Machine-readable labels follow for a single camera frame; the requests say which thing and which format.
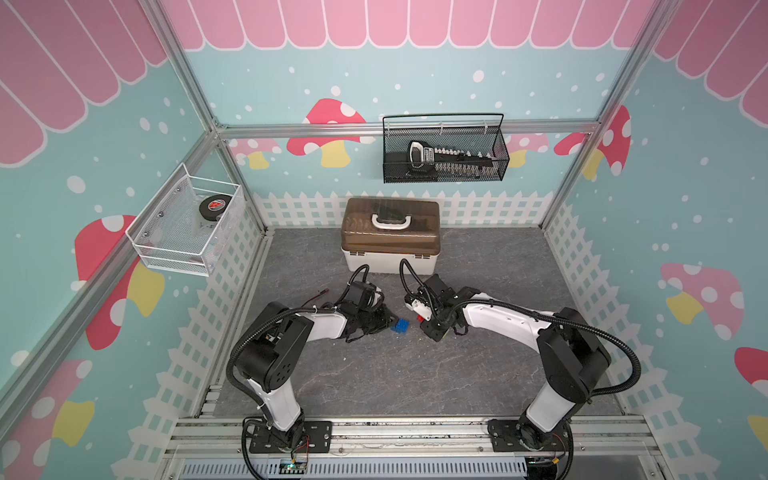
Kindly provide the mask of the blue square lego brick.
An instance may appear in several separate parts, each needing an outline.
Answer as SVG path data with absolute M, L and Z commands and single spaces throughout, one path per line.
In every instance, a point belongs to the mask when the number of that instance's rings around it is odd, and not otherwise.
M 405 334 L 409 329 L 410 323 L 405 319 L 399 319 L 391 327 L 391 330 L 397 334 Z

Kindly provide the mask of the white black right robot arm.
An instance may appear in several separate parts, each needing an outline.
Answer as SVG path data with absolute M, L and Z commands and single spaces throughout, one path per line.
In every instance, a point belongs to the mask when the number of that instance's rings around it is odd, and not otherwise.
M 398 274 L 406 306 L 421 318 L 420 328 L 432 340 L 441 341 L 449 332 L 464 336 L 479 328 L 539 355 L 545 382 L 512 427 L 514 442 L 525 450 L 544 450 L 592 398 L 624 392 L 640 380 L 642 365 L 635 351 L 615 335 L 589 325 L 575 309 L 539 311 L 471 287 L 456 291 L 436 274 L 421 279 L 407 260 L 400 262 Z M 612 363 L 606 342 L 626 356 L 631 370 L 621 383 L 601 387 Z

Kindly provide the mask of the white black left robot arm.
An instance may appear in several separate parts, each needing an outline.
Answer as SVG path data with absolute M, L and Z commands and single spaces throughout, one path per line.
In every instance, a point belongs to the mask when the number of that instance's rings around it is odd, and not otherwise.
M 382 290 L 368 280 L 370 266 L 353 271 L 340 297 L 321 306 L 289 308 L 269 303 L 235 342 L 225 367 L 226 378 L 256 402 L 257 422 L 270 441 L 288 450 L 305 441 L 303 409 L 291 376 L 307 343 L 357 341 L 399 321 L 385 305 Z

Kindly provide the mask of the beige toolbox with brown lid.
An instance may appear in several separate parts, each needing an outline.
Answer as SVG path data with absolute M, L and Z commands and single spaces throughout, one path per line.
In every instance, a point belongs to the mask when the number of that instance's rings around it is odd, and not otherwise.
M 441 252 L 440 206 L 434 201 L 353 197 L 341 225 L 341 250 L 349 270 L 397 274 L 405 259 L 419 275 L 434 273 Z

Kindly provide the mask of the socket bit set in basket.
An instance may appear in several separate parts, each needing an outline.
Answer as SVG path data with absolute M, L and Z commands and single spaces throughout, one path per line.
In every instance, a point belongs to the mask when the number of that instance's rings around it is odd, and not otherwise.
M 497 162 L 489 155 L 473 156 L 469 151 L 451 150 L 411 141 L 407 147 L 407 165 L 412 175 L 437 178 L 493 178 L 499 173 Z

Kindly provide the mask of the black tape roll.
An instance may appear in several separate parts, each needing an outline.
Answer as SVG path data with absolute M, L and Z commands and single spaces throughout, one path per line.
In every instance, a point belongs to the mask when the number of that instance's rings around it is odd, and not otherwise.
M 204 198 L 199 204 L 199 214 L 209 222 L 218 222 L 225 214 L 233 197 L 227 194 L 216 194 Z

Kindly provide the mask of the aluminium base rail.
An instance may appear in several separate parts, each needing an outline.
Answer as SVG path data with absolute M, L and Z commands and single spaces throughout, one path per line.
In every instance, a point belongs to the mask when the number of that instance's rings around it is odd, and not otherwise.
M 495 456 L 487 417 L 333 417 L 327 453 L 310 455 L 343 460 L 363 457 Z M 241 457 L 239 418 L 183 420 L 161 458 Z M 658 456 L 660 448 L 646 420 L 637 415 L 583 416 L 571 419 L 578 456 Z

